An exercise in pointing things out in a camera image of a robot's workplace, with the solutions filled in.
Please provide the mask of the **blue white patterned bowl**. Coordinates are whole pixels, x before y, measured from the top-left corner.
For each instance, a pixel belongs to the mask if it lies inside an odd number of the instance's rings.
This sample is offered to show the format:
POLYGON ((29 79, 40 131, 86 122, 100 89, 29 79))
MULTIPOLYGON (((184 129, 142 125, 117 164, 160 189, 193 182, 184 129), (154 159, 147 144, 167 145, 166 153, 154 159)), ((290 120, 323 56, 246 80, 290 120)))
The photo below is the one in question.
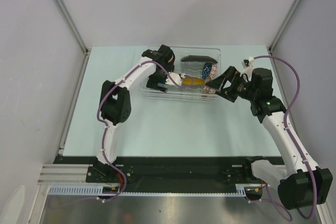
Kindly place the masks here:
POLYGON ((213 64, 211 62, 204 63, 202 70, 202 79, 205 80, 211 74, 212 66, 213 64))

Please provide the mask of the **red black mug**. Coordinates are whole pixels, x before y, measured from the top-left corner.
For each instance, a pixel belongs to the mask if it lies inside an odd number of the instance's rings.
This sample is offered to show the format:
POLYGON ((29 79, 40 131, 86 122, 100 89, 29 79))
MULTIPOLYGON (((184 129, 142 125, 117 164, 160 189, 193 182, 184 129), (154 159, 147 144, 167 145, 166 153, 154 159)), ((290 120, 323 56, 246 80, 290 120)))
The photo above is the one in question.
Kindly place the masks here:
POLYGON ((166 70, 168 72, 173 72, 174 71, 174 68, 175 68, 174 62, 175 62, 175 54, 172 53, 170 59, 168 60, 168 62, 166 64, 166 70))

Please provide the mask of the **red white patterned bowl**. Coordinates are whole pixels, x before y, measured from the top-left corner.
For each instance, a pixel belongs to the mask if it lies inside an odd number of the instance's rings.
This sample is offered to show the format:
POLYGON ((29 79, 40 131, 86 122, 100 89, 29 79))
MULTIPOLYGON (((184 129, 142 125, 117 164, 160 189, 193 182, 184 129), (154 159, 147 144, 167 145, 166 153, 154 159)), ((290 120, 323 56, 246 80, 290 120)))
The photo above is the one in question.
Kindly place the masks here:
MULTIPOLYGON (((218 72, 218 64, 213 63, 211 74, 205 79, 205 83, 215 79, 217 76, 217 72, 218 72)), ((203 85, 202 94, 203 97, 209 97, 210 95, 215 94, 215 90, 203 85)))

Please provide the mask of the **white wire dish rack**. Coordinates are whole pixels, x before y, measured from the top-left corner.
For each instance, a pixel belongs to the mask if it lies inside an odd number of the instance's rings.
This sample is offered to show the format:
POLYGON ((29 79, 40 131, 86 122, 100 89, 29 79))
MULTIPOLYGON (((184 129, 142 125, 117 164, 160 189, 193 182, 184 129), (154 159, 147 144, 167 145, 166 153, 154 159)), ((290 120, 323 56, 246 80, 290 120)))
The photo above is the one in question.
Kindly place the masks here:
MULTIPOLYGON (((188 55, 210 56, 218 61, 218 72, 216 78, 221 73, 221 50, 219 48, 207 47, 183 47, 172 46, 173 53, 175 54, 174 71, 179 74, 186 74, 187 77, 196 77, 202 79, 202 70, 204 62, 180 62, 180 59, 188 55)), ((141 84, 141 90, 148 98, 167 99, 167 100, 181 100, 181 101, 199 101, 199 102, 213 102, 217 100, 216 94, 209 97, 203 97, 202 86, 168 86, 167 93, 159 90, 152 90, 146 87, 148 79, 144 80, 141 84)))

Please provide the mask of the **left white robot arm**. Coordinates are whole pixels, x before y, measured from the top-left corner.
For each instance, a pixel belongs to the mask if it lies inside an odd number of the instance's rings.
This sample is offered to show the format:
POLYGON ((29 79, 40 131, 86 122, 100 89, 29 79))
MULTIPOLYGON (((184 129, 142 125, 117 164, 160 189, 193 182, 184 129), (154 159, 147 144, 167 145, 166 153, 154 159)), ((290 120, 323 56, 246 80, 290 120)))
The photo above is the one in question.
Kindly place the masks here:
POLYGON ((131 114, 131 89, 144 80, 149 89, 167 92, 169 74, 174 71, 175 54, 166 45, 158 50, 146 50, 140 60, 127 73, 116 81, 105 81, 102 85, 97 119, 104 124, 101 150, 97 160, 102 165, 98 176, 105 182, 115 178, 116 169, 111 164, 116 160, 116 129, 131 114))

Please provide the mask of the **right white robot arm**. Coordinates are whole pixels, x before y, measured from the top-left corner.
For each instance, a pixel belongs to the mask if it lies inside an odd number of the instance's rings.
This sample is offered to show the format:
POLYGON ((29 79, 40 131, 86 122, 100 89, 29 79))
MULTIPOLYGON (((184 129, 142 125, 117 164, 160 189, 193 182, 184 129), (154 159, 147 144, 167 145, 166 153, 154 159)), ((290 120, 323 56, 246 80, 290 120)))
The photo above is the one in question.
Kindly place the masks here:
POLYGON ((257 157, 242 169, 243 179, 249 183, 257 179, 266 182, 277 190, 281 203, 288 210, 324 204, 333 176, 308 154, 291 123, 285 119, 286 108, 273 95, 272 82, 271 70, 256 68, 247 79, 230 66, 206 86, 230 102, 237 98, 250 102, 253 116, 271 135, 286 167, 283 172, 266 159, 257 157))

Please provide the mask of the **yellow round saucer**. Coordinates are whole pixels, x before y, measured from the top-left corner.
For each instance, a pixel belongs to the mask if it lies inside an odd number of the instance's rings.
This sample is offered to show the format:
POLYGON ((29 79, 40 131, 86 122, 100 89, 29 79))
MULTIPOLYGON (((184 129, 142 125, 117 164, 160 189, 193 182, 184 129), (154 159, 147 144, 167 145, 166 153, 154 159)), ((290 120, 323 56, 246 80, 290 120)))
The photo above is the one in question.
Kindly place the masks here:
POLYGON ((205 80, 196 77, 185 77, 182 79, 183 86, 202 86, 205 80))

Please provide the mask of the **black floral square plate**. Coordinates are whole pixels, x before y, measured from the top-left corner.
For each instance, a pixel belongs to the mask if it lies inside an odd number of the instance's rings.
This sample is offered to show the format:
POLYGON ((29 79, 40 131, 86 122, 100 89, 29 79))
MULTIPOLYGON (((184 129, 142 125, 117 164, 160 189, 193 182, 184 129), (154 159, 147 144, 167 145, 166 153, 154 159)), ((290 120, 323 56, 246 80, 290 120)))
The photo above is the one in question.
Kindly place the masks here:
POLYGON ((210 56, 188 55, 180 59, 180 62, 204 62, 217 64, 218 61, 210 56))

